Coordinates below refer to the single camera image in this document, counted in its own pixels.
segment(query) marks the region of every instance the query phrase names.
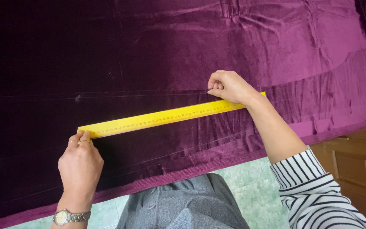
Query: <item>green tile floor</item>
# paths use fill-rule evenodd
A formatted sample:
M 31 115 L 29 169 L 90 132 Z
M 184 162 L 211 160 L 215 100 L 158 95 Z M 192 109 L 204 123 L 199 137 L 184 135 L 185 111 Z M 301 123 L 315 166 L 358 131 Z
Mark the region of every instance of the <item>green tile floor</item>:
M 267 157 L 244 164 L 220 169 L 220 174 L 234 194 L 242 216 L 252 229 L 289 229 L 287 209 L 278 197 L 279 185 Z M 124 209 L 128 196 L 94 204 L 88 229 L 114 229 Z M 52 217 L 46 217 L 9 229 L 48 229 Z

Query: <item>striped sleeve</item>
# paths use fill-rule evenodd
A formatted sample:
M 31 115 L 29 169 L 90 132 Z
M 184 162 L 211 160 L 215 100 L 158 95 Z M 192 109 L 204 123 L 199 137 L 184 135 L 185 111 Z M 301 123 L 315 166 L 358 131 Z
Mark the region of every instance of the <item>striped sleeve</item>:
M 279 196 L 292 229 L 366 229 L 366 218 L 341 195 L 340 185 L 308 149 L 273 164 Z

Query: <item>wooden cabinet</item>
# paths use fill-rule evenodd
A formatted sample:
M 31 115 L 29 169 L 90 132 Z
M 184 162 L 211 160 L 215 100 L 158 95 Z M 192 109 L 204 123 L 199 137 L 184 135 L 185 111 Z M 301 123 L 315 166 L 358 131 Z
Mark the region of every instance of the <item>wooden cabinet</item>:
M 341 193 L 366 217 L 366 130 L 310 145 Z

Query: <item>ring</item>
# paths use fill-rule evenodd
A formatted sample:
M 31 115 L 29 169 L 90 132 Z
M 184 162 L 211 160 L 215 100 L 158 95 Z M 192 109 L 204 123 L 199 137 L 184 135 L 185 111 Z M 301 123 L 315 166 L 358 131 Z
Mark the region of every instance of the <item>ring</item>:
M 86 141 L 87 143 L 90 143 L 89 140 L 81 140 L 81 141 L 79 141 L 79 144 L 82 143 L 82 142 L 84 142 L 84 141 Z

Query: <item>wristwatch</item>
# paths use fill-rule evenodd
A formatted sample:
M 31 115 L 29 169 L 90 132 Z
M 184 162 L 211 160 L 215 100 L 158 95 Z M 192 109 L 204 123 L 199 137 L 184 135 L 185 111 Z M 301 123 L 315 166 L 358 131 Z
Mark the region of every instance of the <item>wristwatch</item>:
M 70 213 L 68 210 L 64 209 L 54 214 L 53 222 L 58 226 L 68 222 L 83 222 L 89 220 L 90 215 L 91 211 L 84 213 Z

